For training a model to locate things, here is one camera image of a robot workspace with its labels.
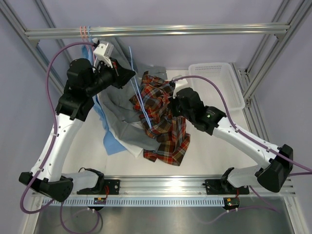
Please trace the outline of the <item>plaid shirt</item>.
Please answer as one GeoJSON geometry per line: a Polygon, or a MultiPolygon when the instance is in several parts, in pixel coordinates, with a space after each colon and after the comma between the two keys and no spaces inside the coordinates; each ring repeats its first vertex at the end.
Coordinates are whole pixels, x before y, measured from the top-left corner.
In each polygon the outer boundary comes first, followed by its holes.
{"type": "Polygon", "coordinates": [[[144,72],[139,87],[140,95],[132,96],[133,110],[139,113],[139,119],[146,135],[160,145],[155,150],[144,150],[143,157],[155,162],[180,166],[186,154],[191,136],[186,132],[186,119],[174,117],[170,109],[170,97],[174,88],[170,82],[144,72]]]}

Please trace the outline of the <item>light blue hanger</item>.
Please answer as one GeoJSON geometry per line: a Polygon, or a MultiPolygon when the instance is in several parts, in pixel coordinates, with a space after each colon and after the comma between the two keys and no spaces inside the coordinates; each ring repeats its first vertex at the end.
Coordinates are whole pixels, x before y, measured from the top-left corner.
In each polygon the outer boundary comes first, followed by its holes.
{"type": "Polygon", "coordinates": [[[137,73],[136,71],[134,70],[134,62],[133,62],[133,56],[132,56],[132,50],[131,50],[131,47],[128,46],[128,49],[129,49],[129,53],[130,53],[130,66],[131,66],[131,69],[135,72],[135,76],[134,78],[132,78],[130,80],[131,84],[132,84],[132,87],[136,93],[136,97],[137,97],[137,100],[139,102],[139,105],[141,107],[141,110],[143,112],[143,115],[145,116],[145,119],[146,119],[146,122],[149,126],[149,128],[151,129],[152,128],[152,124],[151,124],[151,121],[148,117],[148,114],[144,108],[144,104],[143,104],[143,100],[142,100],[142,96],[141,96],[141,93],[140,93],[140,89],[139,89],[139,86],[138,86],[138,83],[137,83],[137,73]]]}

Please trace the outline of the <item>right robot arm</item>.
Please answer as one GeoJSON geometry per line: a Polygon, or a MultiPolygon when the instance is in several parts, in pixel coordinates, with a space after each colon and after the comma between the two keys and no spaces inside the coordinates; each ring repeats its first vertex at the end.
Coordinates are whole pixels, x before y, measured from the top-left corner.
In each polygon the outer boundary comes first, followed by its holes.
{"type": "Polygon", "coordinates": [[[246,131],[231,121],[229,114],[204,105],[190,87],[175,88],[170,104],[174,116],[185,117],[197,130],[228,142],[257,163],[241,169],[230,167],[211,188],[225,194],[252,185],[261,185],[273,193],[281,190],[293,169],[292,147],[279,147],[246,131]]]}

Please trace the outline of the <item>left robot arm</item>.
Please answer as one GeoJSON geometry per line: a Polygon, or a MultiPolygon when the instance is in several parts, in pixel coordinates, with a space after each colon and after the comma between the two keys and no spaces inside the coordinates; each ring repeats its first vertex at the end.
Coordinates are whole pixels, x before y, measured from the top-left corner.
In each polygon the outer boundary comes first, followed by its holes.
{"type": "Polygon", "coordinates": [[[64,174],[62,168],[79,129],[94,106],[93,97],[113,86],[121,89],[136,74],[116,59],[112,65],[100,61],[94,67],[86,58],[72,61],[67,70],[64,93],[56,106],[56,125],[33,168],[22,172],[19,181],[54,201],[64,202],[71,193],[98,195],[105,189],[104,174],[87,168],[64,174]]]}

